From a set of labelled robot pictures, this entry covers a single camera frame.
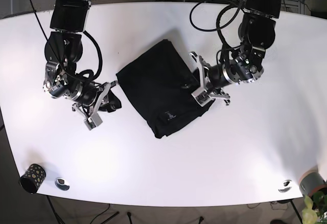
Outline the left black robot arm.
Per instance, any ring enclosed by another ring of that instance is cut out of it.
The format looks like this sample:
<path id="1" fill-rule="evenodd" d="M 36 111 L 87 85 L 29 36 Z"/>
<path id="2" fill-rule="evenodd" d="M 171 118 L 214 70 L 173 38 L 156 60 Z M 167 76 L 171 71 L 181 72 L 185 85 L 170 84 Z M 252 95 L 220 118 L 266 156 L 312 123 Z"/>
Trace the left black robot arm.
<path id="1" fill-rule="evenodd" d="M 229 105 L 230 96 L 223 91 L 224 87 L 252 83 L 262 76 L 262 61 L 266 50 L 274 43 L 275 21 L 279 18 L 281 4 L 282 0 L 240 0 L 239 3 L 230 2 L 221 10 L 215 28 L 222 42 L 222 49 L 216 54 L 217 64 L 211 66 L 195 52 L 189 53 L 199 71 L 200 86 L 192 96 L 200 106 L 216 99 L 223 99 Z M 226 42 L 222 35 L 224 27 L 220 24 L 223 14 L 232 8 L 244 13 L 238 29 L 241 43 L 237 47 Z"/>

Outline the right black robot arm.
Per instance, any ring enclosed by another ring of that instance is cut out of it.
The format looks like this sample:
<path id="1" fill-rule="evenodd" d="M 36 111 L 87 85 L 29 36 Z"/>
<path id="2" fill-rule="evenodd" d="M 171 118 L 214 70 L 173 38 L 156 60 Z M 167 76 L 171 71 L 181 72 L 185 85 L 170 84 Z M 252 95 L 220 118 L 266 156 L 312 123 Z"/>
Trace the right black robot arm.
<path id="1" fill-rule="evenodd" d="M 83 118 L 89 130 L 102 124 L 100 111 L 113 112 L 122 107 L 112 92 L 117 81 L 97 83 L 103 67 L 103 57 L 98 43 L 85 31 L 85 22 L 91 0 L 56 0 L 50 28 L 44 47 L 46 58 L 43 89 L 52 98 L 64 97 L 73 101 L 72 110 Z M 98 69 L 79 73 L 77 62 L 83 54 L 82 35 L 94 44 L 98 55 Z"/>

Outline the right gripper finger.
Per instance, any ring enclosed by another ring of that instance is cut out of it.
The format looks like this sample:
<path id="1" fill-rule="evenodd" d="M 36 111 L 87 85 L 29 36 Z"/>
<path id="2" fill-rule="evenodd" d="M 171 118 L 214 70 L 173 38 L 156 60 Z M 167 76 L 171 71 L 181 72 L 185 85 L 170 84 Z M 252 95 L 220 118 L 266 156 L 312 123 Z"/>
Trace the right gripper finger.
<path id="1" fill-rule="evenodd" d="M 108 93 L 108 101 L 109 102 L 106 105 L 107 111 L 116 111 L 122 108 L 120 99 L 113 92 Z"/>
<path id="2" fill-rule="evenodd" d="M 106 106 L 100 106 L 98 109 L 98 112 L 107 112 L 110 113 L 112 112 L 111 106 L 110 105 L 106 105 Z"/>

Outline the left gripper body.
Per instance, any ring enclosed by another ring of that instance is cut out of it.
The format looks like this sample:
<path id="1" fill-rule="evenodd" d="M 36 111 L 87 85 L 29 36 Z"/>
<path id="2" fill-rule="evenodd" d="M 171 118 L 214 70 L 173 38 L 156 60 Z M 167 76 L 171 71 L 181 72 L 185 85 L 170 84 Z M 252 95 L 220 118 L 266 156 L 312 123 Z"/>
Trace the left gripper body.
<path id="1" fill-rule="evenodd" d="M 212 85 L 209 78 L 209 71 L 213 68 L 208 64 L 202 56 L 197 55 L 195 52 L 189 52 L 189 56 L 196 62 L 197 70 L 199 71 L 200 86 L 192 92 L 193 98 L 201 106 L 205 107 L 211 101 L 217 99 L 224 100 L 226 106 L 230 105 L 230 96 L 226 94 L 223 89 L 217 90 Z"/>

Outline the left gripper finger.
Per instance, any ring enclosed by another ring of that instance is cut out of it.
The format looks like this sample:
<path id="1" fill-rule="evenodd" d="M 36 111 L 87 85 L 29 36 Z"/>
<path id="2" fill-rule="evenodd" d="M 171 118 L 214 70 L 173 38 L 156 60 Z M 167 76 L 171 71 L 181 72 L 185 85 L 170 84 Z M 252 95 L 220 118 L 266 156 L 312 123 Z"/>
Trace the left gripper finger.
<path id="1" fill-rule="evenodd" d="M 197 79 L 187 79 L 182 84 L 182 89 L 194 91 L 200 86 Z"/>

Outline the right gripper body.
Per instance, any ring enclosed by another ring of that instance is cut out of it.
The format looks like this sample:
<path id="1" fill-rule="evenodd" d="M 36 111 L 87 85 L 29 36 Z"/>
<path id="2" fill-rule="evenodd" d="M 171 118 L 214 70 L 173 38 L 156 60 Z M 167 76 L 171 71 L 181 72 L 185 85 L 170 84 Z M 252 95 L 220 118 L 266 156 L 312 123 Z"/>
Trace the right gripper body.
<path id="1" fill-rule="evenodd" d="M 92 130 L 103 123 L 98 109 L 100 106 L 108 104 L 108 93 L 112 92 L 111 89 L 118 86 L 118 84 L 116 80 L 103 84 L 91 82 L 88 85 L 81 86 L 81 90 L 76 94 L 77 97 L 71 98 L 74 101 L 72 111 L 83 117 L 88 130 Z"/>

